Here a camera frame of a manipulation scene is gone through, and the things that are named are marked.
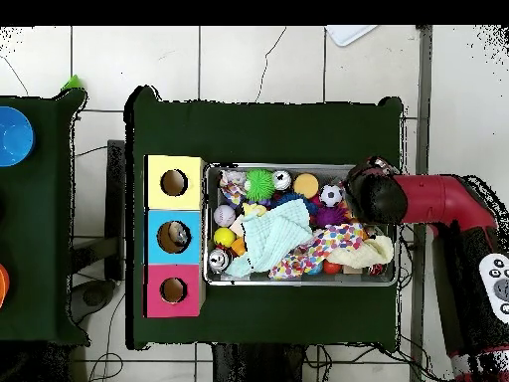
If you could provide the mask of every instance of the green table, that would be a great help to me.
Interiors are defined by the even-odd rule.
[[[379,105],[163,102],[151,88],[139,87],[124,114],[126,233],[134,234],[127,246],[128,346],[192,341],[378,341],[394,349],[396,285],[208,286],[199,317],[144,318],[142,170],[145,154],[281,164],[355,164],[370,155],[382,155],[398,163],[402,111],[398,98],[386,98]]]
[[[0,168],[0,263],[11,286],[0,308],[0,339],[87,344],[68,317],[71,273],[70,134],[85,91],[53,99],[0,96],[32,123],[35,148]]]

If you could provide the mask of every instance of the blue box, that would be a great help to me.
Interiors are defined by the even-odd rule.
[[[202,260],[200,239],[202,221],[200,211],[148,211],[148,264],[199,264]],[[179,221],[191,232],[188,247],[177,254],[169,254],[157,242],[159,228],[167,222]]]

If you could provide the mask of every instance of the blue plate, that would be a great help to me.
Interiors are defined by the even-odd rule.
[[[21,111],[0,106],[0,167],[23,161],[34,147],[34,130]]]

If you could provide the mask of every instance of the silver tray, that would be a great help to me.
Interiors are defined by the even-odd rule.
[[[204,218],[204,278],[207,283],[212,286],[331,286],[331,287],[388,287],[393,285],[397,279],[397,269],[399,265],[400,243],[398,231],[400,228],[392,225],[377,226],[386,236],[393,240],[395,245],[395,257],[387,264],[383,274],[378,276],[370,276],[366,270],[358,275],[336,274],[329,275],[321,273],[311,276],[304,274],[299,278],[287,280],[271,280],[267,273],[253,273],[243,279],[237,279],[226,274],[213,273],[208,265],[209,253],[214,250],[214,232],[218,229],[218,225],[214,221],[213,215],[216,208],[220,205],[227,204],[227,200],[221,189],[219,189],[218,181],[221,177],[221,170],[239,170],[248,171],[253,168],[266,168],[267,170],[286,170],[292,176],[292,179],[300,173],[314,174],[320,185],[328,184],[336,180],[344,180],[348,171],[353,165],[324,165],[324,164],[208,164],[204,169],[204,193],[205,193],[205,218]]]

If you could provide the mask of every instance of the light blue cloth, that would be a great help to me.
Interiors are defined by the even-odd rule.
[[[302,199],[279,205],[261,217],[251,213],[245,217],[243,228],[247,251],[225,271],[233,277],[270,271],[288,252],[313,237]]]

